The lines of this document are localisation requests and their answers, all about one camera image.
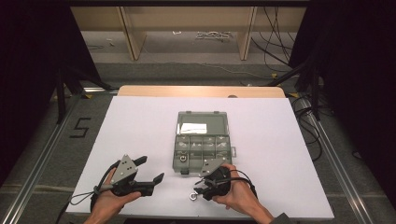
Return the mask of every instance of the hand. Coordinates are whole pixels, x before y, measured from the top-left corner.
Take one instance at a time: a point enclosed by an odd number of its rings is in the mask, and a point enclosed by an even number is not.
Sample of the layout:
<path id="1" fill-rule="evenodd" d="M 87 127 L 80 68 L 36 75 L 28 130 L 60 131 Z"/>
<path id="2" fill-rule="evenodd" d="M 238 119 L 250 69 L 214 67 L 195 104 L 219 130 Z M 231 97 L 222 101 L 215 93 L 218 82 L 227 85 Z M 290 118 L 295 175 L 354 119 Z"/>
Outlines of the hand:
<path id="1" fill-rule="evenodd" d="M 116 168 L 110 171 L 104 184 L 109 185 Z M 86 224 L 107 223 L 112 217 L 120 212 L 126 203 L 130 203 L 141 196 L 140 192 L 133 192 L 122 197 L 114 195 L 111 190 L 102 192 L 92 209 Z"/>
<path id="2" fill-rule="evenodd" d="M 223 164 L 222 166 L 229 170 L 236 170 L 231 164 Z M 231 177 L 239 177 L 234 171 L 230 173 Z M 254 196 L 248 183 L 242 180 L 233 180 L 231 182 L 230 191 L 224 196 L 214 196 L 212 198 L 216 203 L 226 205 L 226 209 L 233 210 L 253 217 L 258 223 L 270 223 L 274 217 L 271 213 L 260 204 L 259 200 Z"/>

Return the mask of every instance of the green transparent case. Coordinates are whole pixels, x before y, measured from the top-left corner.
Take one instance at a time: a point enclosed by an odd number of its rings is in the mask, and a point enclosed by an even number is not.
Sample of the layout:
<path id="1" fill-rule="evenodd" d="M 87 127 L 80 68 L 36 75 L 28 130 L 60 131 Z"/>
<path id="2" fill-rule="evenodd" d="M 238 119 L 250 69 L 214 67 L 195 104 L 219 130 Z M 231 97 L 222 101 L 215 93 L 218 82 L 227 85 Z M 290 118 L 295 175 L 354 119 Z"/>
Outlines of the green transparent case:
<path id="1" fill-rule="evenodd" d="M 225 112 L 179 112 L 173 168 L 183 175 L 201 172 L 205 160 L 232 163 L 232 148 Z"/>

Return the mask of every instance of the dark sleeve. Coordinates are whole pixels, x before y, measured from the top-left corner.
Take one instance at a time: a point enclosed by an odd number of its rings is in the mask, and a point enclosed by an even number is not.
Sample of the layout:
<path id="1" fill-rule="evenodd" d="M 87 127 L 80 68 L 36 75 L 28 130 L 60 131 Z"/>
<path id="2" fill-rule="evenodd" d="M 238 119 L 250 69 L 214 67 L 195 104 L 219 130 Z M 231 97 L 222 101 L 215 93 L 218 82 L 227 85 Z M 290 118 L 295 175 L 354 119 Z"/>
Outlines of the dark sleeve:
<path id="1" fill-rule="evenodd" d="M 290 218 L 282 213 L 279 217 L 276 217 L 271 224 L 292 224 Z"/>

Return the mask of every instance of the open box lid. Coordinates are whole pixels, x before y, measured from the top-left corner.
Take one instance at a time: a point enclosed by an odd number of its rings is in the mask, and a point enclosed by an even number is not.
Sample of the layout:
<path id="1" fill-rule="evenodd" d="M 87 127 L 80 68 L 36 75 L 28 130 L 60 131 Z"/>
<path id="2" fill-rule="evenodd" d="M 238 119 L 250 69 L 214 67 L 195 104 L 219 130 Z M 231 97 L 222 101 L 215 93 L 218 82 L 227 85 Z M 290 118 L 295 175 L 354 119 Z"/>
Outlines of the open box lid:
<path id="1" fill-rule="evenodd" d="M 226 112 L 178 112 L 178 135 L 229 135 Z"/>

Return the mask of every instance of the white table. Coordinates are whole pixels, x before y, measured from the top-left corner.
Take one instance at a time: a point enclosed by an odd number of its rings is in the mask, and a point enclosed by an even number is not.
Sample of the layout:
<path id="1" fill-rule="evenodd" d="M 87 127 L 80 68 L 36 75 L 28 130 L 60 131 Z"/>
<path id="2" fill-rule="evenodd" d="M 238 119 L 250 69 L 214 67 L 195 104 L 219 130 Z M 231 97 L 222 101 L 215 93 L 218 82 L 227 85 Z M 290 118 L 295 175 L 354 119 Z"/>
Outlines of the white table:
<path id="1" fill-rule="evenodd" d="M 135 180 L 151 181 L 165 173 L 163 182 L 153 196 L 126 204 L 120 215 L 247 219 L 202 197 L 192 202 L 189 196 L 199 178 L 173 171 L 177 113 L 186 110 L 227 112 L 231 143 L 237 153 L 233 164 L 248 174 L 261 203 L 274 216 L 285 212 L 296 219 L 333 218 L 286 98 L 115 96 L 74 194 L 92 191 L 108 166 L 122 155 L 132 159 L 148 156 Z M 66 212 L 88 214 L 90 200 L 69 205 Z"/>

